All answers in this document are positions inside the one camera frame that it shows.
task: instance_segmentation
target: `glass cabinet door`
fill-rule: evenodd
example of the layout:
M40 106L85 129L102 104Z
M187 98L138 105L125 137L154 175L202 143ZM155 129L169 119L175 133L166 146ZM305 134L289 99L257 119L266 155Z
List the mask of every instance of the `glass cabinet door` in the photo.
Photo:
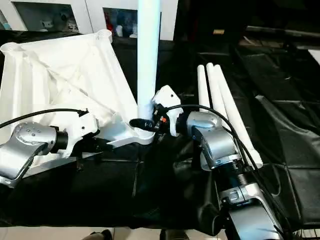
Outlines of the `glass cabinet door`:
M3 15L0 9L0 30L12 30L6 17Z
M138 36L138 0L86 0L86 4L94 32L109 29L119 37ZM161 0L161 40L174 39L177 7L178 0Z
M93 32L85 0L7 0L0 9L13 30Z

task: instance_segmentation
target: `floor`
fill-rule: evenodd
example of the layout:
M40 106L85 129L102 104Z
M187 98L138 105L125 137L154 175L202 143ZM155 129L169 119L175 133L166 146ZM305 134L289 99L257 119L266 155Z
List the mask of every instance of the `floor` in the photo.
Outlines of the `floor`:
M4 227L0 228L0 240L81 240L103 227ZM160 229L117 227L114 240L158 240ZM226 240L224 233L212 237L196 230L186 231L190 240Z

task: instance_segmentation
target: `black sheet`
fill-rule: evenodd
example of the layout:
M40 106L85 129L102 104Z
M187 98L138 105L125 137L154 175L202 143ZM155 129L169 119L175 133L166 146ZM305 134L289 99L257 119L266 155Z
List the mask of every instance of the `black sheet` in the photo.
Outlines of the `black sheet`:
M70 34L0 31L0 42ZM136 98L137 42L116 38L112 45ZM198 103L197 66L208 62L221 65L264 162L264 180L292 226L319 227L318 63L305 50L161 41L157 90L168 84L183 103ZM210 234L216 193L197 156L190 139L165 135L150 146L130 144L28 177L12 191L2 189L0 224L194 228Z

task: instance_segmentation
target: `robotic arm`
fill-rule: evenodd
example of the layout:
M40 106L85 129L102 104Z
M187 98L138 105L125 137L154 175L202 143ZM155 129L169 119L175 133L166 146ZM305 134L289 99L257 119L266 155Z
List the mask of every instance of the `robotic arm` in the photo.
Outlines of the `robotic arm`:
M147 131L187 135L198 142L204 155L201 167L212 171L217 185L228 239L282 240L276 215L256 182L252 167L243 161L237 141L223 128L222 119L211 112L183 112L179 106L174 112L168 111L170 98L177 96L168 86L163 87L153 99L153 120L133 119L130 124Z
M98 122L89 112L84 112L64 131L36 122L18 124L9 141L0 146L0 183L14 188L32 165L35 156L54 153L66 159L78 141L98 131Z

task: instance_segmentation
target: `white pipe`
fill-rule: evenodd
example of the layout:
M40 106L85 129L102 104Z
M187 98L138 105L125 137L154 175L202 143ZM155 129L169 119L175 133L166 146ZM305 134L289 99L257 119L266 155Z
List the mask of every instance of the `white pipe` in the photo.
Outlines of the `white pipe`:
M222 99L222 95L219 88L216 69L214 68L214 65L211 62L209 62L206 65L206 72L208 74L208 81L209 81L213 109L218 111L225 118L228 119L224 100ZM222 121L222 125L228 130L230 130L230 127L224 121Z
M199 96L199 104L205 107L210 108L209 94L207 88L206 81L206 73L205 67L203 65L199 65L197 67L198 73L198 96ZM207 112L207 110L201 109L200 112Z
M224 103L224 107L225 107L228 119L230 123L233 125L240 140L244 143L244 145L249 150L258 168L261 168L263 166L262 159L259 153L257 152L257 150L255 150L254 146L252 145L252 142L250 140L250 137L248 135L244 122L240 116L240 113L238 111L234 98L232 97L232 94L228 87L225 76L221 70L221 67L219 65L215 65L214 69L215 69L215 75L217 77L218 85L220 88L220 92L222 95L222 99L223 99L223 103Z
M137 105L138 117L141 119L152 119L152 99L156 89L160 13L161 0L138 0Z

